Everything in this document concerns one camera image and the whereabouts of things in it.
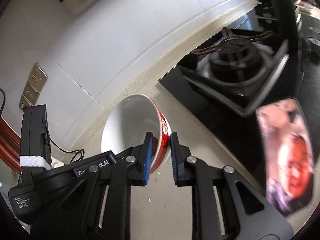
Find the red banded white bowl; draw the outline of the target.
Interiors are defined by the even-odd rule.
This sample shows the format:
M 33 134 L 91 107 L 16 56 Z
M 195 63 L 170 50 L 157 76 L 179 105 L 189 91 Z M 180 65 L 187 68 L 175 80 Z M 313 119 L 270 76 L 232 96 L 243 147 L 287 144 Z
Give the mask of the red banded white bowl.
M 101 137 L 101 151 L 118 154 L 141 145 L 146 133 L 153 134 L 150 172 L 167 161 L 171 127 L 156 103 L 144 94 L 132 94 L 121 100 L 108 116 Z

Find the smartphone with lit screen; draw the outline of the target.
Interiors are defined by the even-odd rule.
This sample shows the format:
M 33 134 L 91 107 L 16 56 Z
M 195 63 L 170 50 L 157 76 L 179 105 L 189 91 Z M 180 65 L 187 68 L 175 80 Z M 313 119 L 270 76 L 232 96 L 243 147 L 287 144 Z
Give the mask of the smartphone with lit screen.
M 313 192 L 313 148 L 308 123 L 295 98 L 255 111 L 265 156 L 266 200 L 288 216 L 307 206 Z

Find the black gas stove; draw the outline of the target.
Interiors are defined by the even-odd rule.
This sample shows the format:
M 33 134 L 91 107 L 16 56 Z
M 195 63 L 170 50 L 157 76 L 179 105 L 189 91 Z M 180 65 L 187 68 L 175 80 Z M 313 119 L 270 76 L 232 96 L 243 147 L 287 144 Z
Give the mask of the black gas stove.
M 256 110 L 294 97 L 319 155 L 319 20 L 298 15 L 298 51 L 278 20 L 255 10 L 187 54 L 160 84 L 204 124 L 264 186 L 266 155 Z

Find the red wooden cabinet frame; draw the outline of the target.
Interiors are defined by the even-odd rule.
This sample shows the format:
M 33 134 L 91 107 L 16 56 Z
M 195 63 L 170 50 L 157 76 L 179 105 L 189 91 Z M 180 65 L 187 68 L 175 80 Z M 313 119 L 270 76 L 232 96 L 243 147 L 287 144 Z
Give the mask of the red wooden cabinet frame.
M 21 173 L 21 139 L 1 117 L 0 119 L 0 156 L 16 173 Z

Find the beige wall socket strip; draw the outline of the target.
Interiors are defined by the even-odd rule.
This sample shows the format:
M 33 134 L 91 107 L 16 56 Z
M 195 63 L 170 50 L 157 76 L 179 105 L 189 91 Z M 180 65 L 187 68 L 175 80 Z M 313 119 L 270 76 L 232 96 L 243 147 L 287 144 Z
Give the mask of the beige wall socket strip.
M 19 103 L 20 109 L 36 105 L 40 92 L 42 91 L 47 79 L 47 74 L 39 67 L 38 64 L 34 64 L 21 95 Z

